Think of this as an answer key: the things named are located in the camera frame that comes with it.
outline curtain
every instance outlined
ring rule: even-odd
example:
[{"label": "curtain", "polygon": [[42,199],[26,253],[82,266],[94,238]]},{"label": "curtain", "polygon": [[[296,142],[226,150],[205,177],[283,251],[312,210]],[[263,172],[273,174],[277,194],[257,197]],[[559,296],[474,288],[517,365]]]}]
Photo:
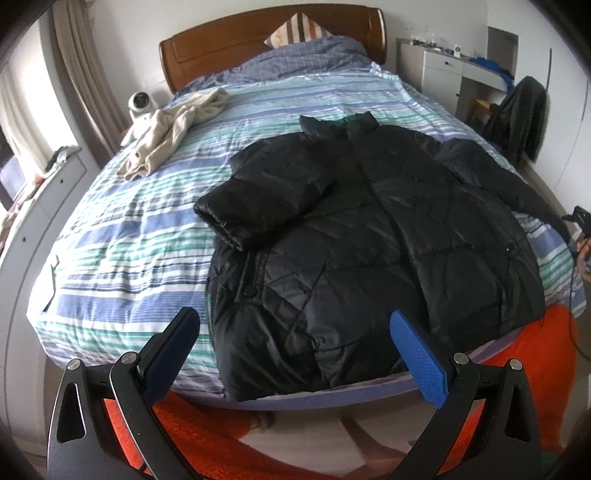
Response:
[{"label": "curtain", "polygon": [[[106,81],[92,38],[86,2],[58,0],[52,10],[58,46],[56,54],[60,54],[73,87],[72,91],[77,96],[68,101],[71,105],[77,104],[78,114],[84,114],[85,123],[95,136],[90,141],[87,139],[89,148],[95,150],[92,148],[93,140],[98,140],[103,152],[111,157],[119,150],[121,134],[129,127],[130,121],[117,106]],[[104,156],[101,153],[94,151],[93,154],[99,165],[104,165],[109,160],[99,158]]]},{"label": "curtain", "polygon": [[34,128],[22,114],[26,110],[19,105],[10,63],[7,63],[0,72],[0,127],[27,183],[33,183],[43,174],[49,158],[33,136]]}]

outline blue gripper pad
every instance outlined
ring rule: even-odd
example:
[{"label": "blue gripper pad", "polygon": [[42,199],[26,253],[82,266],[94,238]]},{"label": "blue gripper pad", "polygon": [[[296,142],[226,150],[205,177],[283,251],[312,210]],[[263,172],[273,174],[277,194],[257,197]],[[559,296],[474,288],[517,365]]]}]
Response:
[{"label": "blue gripper pad", "polygon": [[424,399],[441,408],[449,393],[448,372],[399,310],[390,317],[390,336]]},{"label": "blue gripper pad", "polygon": [[180,310],[154,342],[144,375],[144,400],[151,406],[166,397],[191,348],[199,337],[199,314],[189,307]]}]

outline bed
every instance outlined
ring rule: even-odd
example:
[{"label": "bed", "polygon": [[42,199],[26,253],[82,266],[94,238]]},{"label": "bed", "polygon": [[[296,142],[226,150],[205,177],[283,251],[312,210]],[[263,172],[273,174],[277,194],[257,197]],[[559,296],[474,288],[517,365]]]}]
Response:
[{"label": "bed", "polygon": [[[267,52],[265,38],[300,11],[332,33],[358,40],[369,58],[360,58],[344,37]],[[191,306],[202,318],[201,333],[174,388],[194,401],[289,410],[360,403],[413,390],[411,376],[399,374],[329,391],[229,402],[206,321],[204,291],[214,233],[193,212],[197,198],[230,176],[233,154],[261,138],[299,131],[300,115],[338,119],[371,111],[380,123],[440,141],[475,140],[512,170],[443,107],[383,70],[379,64],[385,60],[386,44],[381,11],[356,5],[268,8],[163,41],[163,70],[177,94],[174,101],[223,84],[229,103],[218,117],[192,128],[172,159],[152,175],[132,182],[117,177],[126,149],[100,173],[64,227],[31,295],[28,318],[47,355],[61,367],[76,357],[87,364],[112,362],[126,351],[139,351],[180,307]],[[265,73],[270,77],[259,78],[269,65],[281,68],[270,68]],[[575,275],[571,288],[573,261],[560,235],[537,219],[515,216],[538,258],[546,304],[568,304],[570,299],[573,313],[581,314],[586,306],[582,279]],[[489,358],[517,334],[483,345],[472,358]]]}]

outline white dresser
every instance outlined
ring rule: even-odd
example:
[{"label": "white dresser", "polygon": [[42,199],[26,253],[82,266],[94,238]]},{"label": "white dresser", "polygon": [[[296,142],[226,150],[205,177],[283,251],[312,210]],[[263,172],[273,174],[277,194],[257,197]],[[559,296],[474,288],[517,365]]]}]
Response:
[{"label": "white dresser", "polygon": [[414,46],[398,39],[396,73],[419,92],[440,103],[445,110],[456,114],[457,104],[463,94],[463,79],[486,85],[501,92],[507,91],[503,78],[451,55],[421,46]]},{"label": "white dresser", "polygon": [[51,410],[44,399],[49,360],[26,317],[29,296],[51,247],[98,171],[87,168],[77,154],[66,160],[19,213],[0,257],[0,419],[21,449],[35,455],[46,448],[46,410]]}]

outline blue cloth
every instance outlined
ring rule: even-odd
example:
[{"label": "blue cloth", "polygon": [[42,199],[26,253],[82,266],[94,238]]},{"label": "blue cloth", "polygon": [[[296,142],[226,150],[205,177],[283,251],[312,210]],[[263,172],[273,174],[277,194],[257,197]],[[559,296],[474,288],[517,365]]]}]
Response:
[{"label": "blue cloth", "polygon": [[361,43],[334,35],[266,51],[239,67],[198,77],[182,88],[176,98],[221,85],[245,85],[315,73],[367,72],[371,64]]},{"label": "blue cloth", "polygon": [[511,75],[509,75],[505,69],[502,69],[501,66],[494,60],[488,60],[484,57],[475,57],[470,59],[470,61],[476,65],[486,68],[487,70],[499,74],[507,84],[507,95],[510,94],[515,88]]}]

